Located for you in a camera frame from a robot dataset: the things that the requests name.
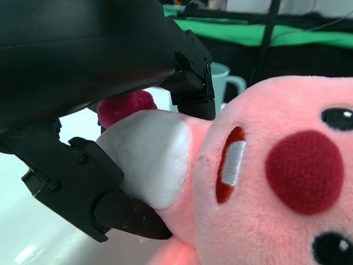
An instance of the black eye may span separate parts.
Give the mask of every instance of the black eye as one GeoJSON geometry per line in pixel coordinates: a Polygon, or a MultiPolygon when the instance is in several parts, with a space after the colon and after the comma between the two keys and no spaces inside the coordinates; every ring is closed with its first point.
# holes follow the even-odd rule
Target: black eye
{"type": "Polygon", "coordinates": [[[326,109],[321,113],[321,119],[334,130],[353,130],[353,110],[345,108],[326,109]]]}
{"type": "Polygon", "coordinates": [[[320,265],[352,265],[353,244],[337,233],[326,233],[315,238],[313,256],[320,265]]]}

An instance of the plush toy face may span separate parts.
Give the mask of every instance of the plush toy face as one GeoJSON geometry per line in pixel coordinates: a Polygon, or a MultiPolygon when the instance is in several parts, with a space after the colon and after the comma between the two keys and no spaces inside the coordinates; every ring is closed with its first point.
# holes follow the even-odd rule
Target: plush toy face
{"type": "Polygon", "coordinates": [[[353,80],[262,82],[212,123],[194,169],[202,265],[353,261],[353,80]]]}

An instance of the black metal bracket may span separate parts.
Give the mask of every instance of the black metal bracket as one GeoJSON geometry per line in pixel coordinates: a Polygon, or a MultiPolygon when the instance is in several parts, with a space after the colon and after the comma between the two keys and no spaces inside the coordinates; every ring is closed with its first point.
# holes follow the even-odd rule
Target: black metal bracket
{"type": "Polygon", "coordinates": [[[191,30],[182,31],[172,18],[166,20],[178,64],[175,74],[161,87],[171,92],[173,105],[181,113],[213,120],[216,113],[211,54],[191,30]]]}
{"type": "Polygon", "coordinates": [[[37,200],[99,242],[108,239],[110,228],[171,237],[150,206],[124,194],[124,173],[94,141],[76,137],[63,144],[60,128],[56,119],[0,134],[1,151],[30,168],[22,180],[37,200]]]}

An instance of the pink pom-pom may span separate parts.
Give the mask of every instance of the pink pom-pom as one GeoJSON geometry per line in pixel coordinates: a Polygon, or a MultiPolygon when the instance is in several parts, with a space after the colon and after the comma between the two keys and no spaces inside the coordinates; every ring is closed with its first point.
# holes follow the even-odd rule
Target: pink pom-pom
{"type": "Polygon", "coordinates": [[[97,112],[100,124],[109,128],[139,110],[148,109],[157,109],[152,95],[146,91],[137,91],[101,100],[97,112]]]}

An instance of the white plush ear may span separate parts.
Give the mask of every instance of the white plush ear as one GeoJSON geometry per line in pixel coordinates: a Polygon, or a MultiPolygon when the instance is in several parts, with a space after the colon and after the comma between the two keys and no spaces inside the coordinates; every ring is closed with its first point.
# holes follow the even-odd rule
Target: white plush ear
{"type": "Polygon", "coordinates": [[[122,189],[155,209],[172,205],[188,170],[191,132],[178,114],[143,110],[118,121],[97,140],[123,170],[122,189]]]}

